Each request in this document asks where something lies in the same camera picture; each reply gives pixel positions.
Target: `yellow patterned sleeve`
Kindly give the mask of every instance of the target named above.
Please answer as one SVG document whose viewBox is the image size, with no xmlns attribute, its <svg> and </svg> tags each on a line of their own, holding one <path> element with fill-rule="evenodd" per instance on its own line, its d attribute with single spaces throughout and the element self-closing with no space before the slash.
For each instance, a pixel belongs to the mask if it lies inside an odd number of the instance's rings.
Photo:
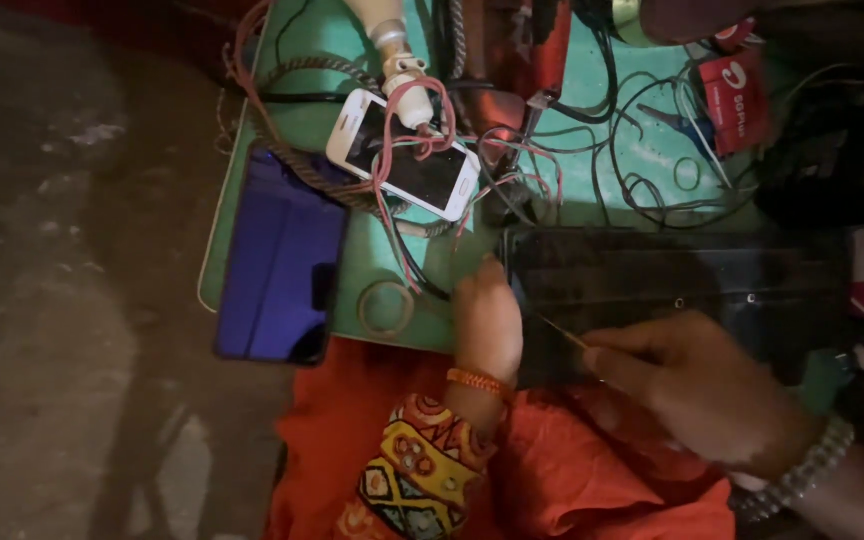
<svg viewBox="0 0 864 540">
<path fill-rule="evenodd" d="M 409 396 L 392 411 L 381 451 L 359 479 L 359 500 L 395 536 L 450 538 L 495 451 L 438 402 Z"/>
</svg>

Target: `hand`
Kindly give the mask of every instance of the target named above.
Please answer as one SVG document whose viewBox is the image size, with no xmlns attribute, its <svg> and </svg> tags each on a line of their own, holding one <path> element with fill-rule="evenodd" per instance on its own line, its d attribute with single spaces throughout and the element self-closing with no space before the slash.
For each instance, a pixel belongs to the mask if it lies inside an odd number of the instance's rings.
<svg viewBox="0 0 864 540">
<path fill-rule="evenodd" d="M 678 441 L 731 471 L 775 481 L 805 458 L 823 425 L 709 317 L 603 329 L 583 361 Z"/>
<path fill-rule="evenodd" d="M 502 264 L 486 255 L 455 287 L 455 363 L 515 387 L 522 362 L 522 313 Z"/>
</svg>

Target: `concrete floor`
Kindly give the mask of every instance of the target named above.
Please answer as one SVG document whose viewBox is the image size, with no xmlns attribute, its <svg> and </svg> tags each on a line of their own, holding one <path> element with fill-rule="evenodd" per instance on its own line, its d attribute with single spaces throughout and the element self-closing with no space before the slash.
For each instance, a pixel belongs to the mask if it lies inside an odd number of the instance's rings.
<svg viewBox="0 0 864 540">
<path fill-rule="evenodd" d="M 258 538 L 291 372 L 210 352 L 193 68 L 0 9 L 0 538 Z"/>
</svg>

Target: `orange bracelet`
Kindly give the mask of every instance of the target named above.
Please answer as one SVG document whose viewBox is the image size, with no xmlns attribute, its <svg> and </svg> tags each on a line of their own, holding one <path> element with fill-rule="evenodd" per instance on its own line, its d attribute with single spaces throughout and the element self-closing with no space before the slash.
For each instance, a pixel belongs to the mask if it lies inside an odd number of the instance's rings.
<svg viewBox="0 0 864 540">
<path fill-rule="evenodd" d="M 473 373 L 454 367 L 448 370 L 446 378 L 452 383 L 485 390 L 489 394 L 498 396 L 506 404 L 510 404 L 516 397 L 515 388 L 510 388 L 504 382 L 487 374 Z"/>
</svg>

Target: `white smartphone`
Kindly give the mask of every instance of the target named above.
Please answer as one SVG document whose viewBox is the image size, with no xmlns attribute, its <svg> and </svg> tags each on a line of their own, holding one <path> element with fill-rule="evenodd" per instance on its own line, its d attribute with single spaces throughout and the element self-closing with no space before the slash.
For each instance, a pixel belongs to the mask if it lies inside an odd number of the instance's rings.
<svg viewBox="0 0 864 540">
<path fill-rule="evenodd" d="M 386 101 L 364 89 L 349 94 L 325 147 L 330 162 L 355 176 L 372 179 L 373 159 L 382 147 Z M 393 138 L 414 135 L 399 117 L 391 120 Z M 459 143 L 416 161 L 414 148 L 392 150 L 389 178 L 382 190 L 400 197 L 446 221 L 458 221 L 466 210 L 479 181 L 479 158 Z"/>
</svg>

